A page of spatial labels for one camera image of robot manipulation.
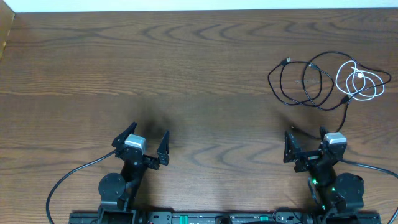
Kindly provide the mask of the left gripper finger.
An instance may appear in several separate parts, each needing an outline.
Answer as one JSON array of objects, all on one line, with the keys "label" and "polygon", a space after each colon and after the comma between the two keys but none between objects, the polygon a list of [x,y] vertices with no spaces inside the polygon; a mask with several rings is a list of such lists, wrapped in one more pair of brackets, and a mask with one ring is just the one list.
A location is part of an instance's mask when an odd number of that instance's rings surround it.
[{"label": "left gripper finger", "polygon": [[125,129],[121,134],[119,134],[112,142],[112,146],[118,148],[125,143],[125,140],[130,134],[134,134],[135,128],[137,126],[136,122],[132,122],[127,129]]},{"label": "left gripper finger", "polygon": [[166,130],[166,132],[161,140],[161,143],[158,147],[158,150],[157,150],[159,163],[164,166],[167,166],[169,164],[169,160],[170,160],[169,137],[170,137],[170,132],[169,132],[169,130]]}]

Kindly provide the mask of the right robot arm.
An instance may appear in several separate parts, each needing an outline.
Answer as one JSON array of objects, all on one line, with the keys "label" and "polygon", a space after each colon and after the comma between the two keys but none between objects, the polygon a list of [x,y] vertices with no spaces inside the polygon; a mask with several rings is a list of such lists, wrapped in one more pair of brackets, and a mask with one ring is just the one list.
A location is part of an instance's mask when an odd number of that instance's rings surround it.
[{"label": "right robot arm", "polygon": [[294,171],[308,172],[308,185],[319,210],[302,218],[304,223],[359,223],[358,210],[364,207],[364,180],[352,173],[337,174],[333,168],[343,158],[346,137],[320,128],[320,145],[304,151],[293,134],[284,133],[283,162],[294,162]]}]

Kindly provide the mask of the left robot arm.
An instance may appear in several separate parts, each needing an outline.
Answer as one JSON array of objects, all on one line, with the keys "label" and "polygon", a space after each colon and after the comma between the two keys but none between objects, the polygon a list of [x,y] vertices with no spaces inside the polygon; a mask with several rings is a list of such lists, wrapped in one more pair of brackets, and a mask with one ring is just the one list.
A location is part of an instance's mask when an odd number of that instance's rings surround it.
[{"label": "left robot arm", "polygon": [[157,149],[157,156],[145,154],[146,139],[134,134],[133,122],[113,140],[115,157],[124,161],[119,173],[104,176],[98,186],[101,195],[98,223],[147,223],[146,212],[133,208],[137,192],[147,169],[159,170],[169,164],[169,137],[166,131]]}]

